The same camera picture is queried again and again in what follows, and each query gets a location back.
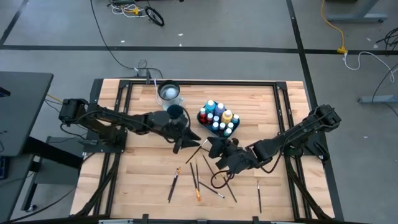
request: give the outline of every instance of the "paintbrush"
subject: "paintbrush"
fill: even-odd
[[[169,197],[167,199],[167,200],[169,200],[169,203],[170,203],[170,201],[172,199],[174,188],[175,188],[175,184],[177,183],[177,179],[178,179],[178,176],[180,175],[180,172],[181,172],[181,167],[177,168],[177,170],[175,171],[174,179],[173,179],[173,183],[172,183],[172,188],[170,189]]]
[[[228,183],[226,184],[226,186],[227,186],[229,192],[231,192],[232,198],[234,198],[234,201],[237,203],[238,201],[236,200],[234,193],[232,193],[231,187],[229,186]]]
[[[206,142],[207,142],[207,139],[198,147],[198,149],[192,154],[192,156],[189,157],[189,159],[185,162],[185,164],[188,164],[188,162],[194,157],[194,155],[195,155],[196,153],[198,153],[198,151],[199,151],[200,149],[202,149],[202,146],[203,146]]]
[[[195,164],[196,164],[196,167],[197,167],[197,184],[198,184],[198,190],[199,190],[199,192],[200,192],[200,184],[199,184],[199,171],[198,171],[198,159],[196,159],[195,158]]]
[[[222,198],[225,198],[224,195],[222,195],[222,194],[218,193],[217,191],[211,189],[209,186],[205,185],[204,183],[199,182],[199,184],[202,184],[204,187],[206,187],[207,189],[209,189],[209,190],[211,190],[212,192],[216,193],[218,196],[220,196],[220,197],[222,197]]]
[[[207,161],[207,159],[206,159],[206,156],[205,155],[203,155],[201,152],[200,152],[200,154],[201,154],[201,156],[203,156],[203,158],[205,159],[205,162],[206,162],[206,164],[207,164],[207,166],[209,167],[209,169],[210,169],[210,172],[213,174],[213,176],[214,176],[214,179],[217,179],[217,177],[214,175],[214,172],[213,172],[213,170],[211,169],[211,167],[210,167],[210,164],[209,164],[209,162]]]
[[[198,184],[197,184],[197,180],[196,180],[196,178],[195,178],[195,173],[193,172],[193,167],[192,167],[192,163],[190,162],[189,163],[190,165],[191,165],[191,171],[192,171],[192,177],[193,177],[193,184],[195,184],[195,191],[196,191],[196,194],[197,194],[197,200],[198,200],[198,202],[200,202],[200,193],[199,193],[199,190],[198,190]]]
[[[259,192],[259,205],[260,205],[260,213],[262,213],[262,210],[261,210],[260,184],[259,184],[259,181],[258,181],[258,180],[257,180],[257,191]]]

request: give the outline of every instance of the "red paint bottle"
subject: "red paint bottle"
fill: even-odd
[[[207,123],[207,115],[206,115],[206,109],[201,108],[200,109],[200,123],[201,124],[206,124]]]

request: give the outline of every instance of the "black desk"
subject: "black desk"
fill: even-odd
[[[0,140],[4,146],[0,156],[9,157],[7,179],[0,181],[0,222],[10,219],[28,171],[39,171],[40,163],[33,161],[35,155],[40,161],[46,158],[58,165],[80,168],[81,156],[29,136],[52,78],[49,73],[0,72],[0,86],[11,92],[0,98]],[[23,207],[30,205],[34,189],[29,189]]]

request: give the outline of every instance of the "black stand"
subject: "black stand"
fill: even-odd
[[[50,159],[54,162],[76,169],[80,169],[81,163],[83,162],[83,158],[60,150],[33,137],[28,137],[23,153],[38,155],[41,158]]]

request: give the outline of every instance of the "yellow cable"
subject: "yellow cable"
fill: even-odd
[[[337,28],[337,27],[335,27],[333,24],[331,24],[331,23],[325,18],[325,15],[323,15],[323,6],[324,6],[324,5],[325,5],[325,0],[322,1],[322,6],[321,6],[321,16],[322,16],[323,20],[324,20],[329,26],[331,26],[332,28],[338,30],[338,32],[340,32],[340,34],[341,34],[341,47],[340,47],[339,49],[337,49],[337,52],[338,52],[338,53],[341,53],[341,54],[348,53],[348,50],[346,49],[346,47],[345,47],[345,45],[344,45],[344,33],[343,33],[343,31],[341,31],[339,28]]]
[[[50,94],[47,94],[47,96],[48,96],[48,97],[51,97],[51,98],[53,98],[53,99],[55,99],[55,100],[57,100],[57,101],[60,102],[60,103],[62,103],[62,101],[61,101],[60,99],[58,99],[58,98],[56,98],[56,97],[54,97],[54,96],[52,96],[52,95],[50,95]]]

